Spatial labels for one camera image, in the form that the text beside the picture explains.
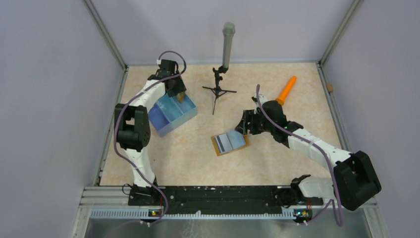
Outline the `thin white credit card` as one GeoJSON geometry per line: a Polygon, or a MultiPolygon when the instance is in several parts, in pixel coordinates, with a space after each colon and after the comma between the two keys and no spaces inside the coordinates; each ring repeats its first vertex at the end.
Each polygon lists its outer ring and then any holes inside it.
{"type": "Polygon", "coordinates": [[[228,153],[233,149],[227,134],[217,135],[214,139],[220,154],[228,153]]]}

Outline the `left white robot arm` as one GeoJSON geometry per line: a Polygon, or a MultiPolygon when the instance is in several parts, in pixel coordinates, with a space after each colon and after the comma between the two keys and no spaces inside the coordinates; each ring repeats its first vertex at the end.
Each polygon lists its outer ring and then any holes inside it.
{"type": "Polygon", "coordinates": [[[164,95],[182,102],[186,92],[177,62],[159,59],[157,64],[156,73],[149,76],[145,86],[114,109],[114,143],[124,150],[124,158],[132,165],[135,176],[132,196],[140,196],[147,205],[155,204],[159,197],[147,149],[151,138],[149,111],[164,95]]]}

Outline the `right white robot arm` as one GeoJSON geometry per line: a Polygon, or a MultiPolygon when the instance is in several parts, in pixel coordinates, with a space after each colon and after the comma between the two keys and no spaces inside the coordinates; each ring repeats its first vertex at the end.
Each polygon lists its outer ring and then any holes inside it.
{"type": "Polygon", "coordinates": [[[298,151],[330,173],[330,178],[302,175],[291,182],[290,197],[296,204],[310,198],[332,199],[354,211],[381,192],[382,186],[368,154],[340,149],[288,120],[282,106],[258,94],[256,108],[244,110],[235,130],[243,135],[269,133],[274,141],[298,151]]]}

